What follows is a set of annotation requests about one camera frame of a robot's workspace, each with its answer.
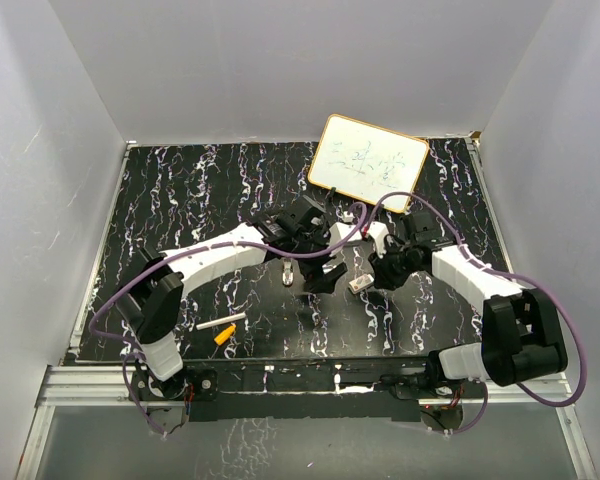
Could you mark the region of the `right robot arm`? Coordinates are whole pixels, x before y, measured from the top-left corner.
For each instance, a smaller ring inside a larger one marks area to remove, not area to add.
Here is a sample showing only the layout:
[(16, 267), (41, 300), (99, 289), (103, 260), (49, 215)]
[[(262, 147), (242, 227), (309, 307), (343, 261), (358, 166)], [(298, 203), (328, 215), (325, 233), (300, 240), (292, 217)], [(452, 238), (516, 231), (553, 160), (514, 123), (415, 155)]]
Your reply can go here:
[(402, 287), (415, 273), (444, 282), (481, 316), (478, 342), (429, 353), (427, 388), (446, 397), (463, 380), (491, 380), (501, 387), (560, 373), (568, 365), (558, 312), (537, 288), (492, 275), (487, 265), (469, 260), (457, 242), (435, 229), (432, 217), (419, 212), (403, 222), (397, 236), (377, 221), (365, 230), (374, 242), (369, 257), (374, 286)]

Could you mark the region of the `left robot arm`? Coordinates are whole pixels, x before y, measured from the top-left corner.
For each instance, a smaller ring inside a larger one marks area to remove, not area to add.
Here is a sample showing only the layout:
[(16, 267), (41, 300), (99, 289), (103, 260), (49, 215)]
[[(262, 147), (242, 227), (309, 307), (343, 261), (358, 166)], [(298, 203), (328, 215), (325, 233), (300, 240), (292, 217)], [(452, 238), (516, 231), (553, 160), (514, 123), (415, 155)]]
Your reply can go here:
[(140, 361), (148, 370), (146, 387), (174, 399), (188, 386), (175, 329), (181, 302), (189, 294), (226, 274), (273, 259), (296, 261), (308, 292), (331, 293), (347, 267), (324, 267), (346, 237), (356, 233), (352, 224), (330, 222), (319, 203), (303, 196), (287, 210), (261, 214), (191, 247), (141, 250), (143, 263), (117, 291), (115, 308), (136, 339)]

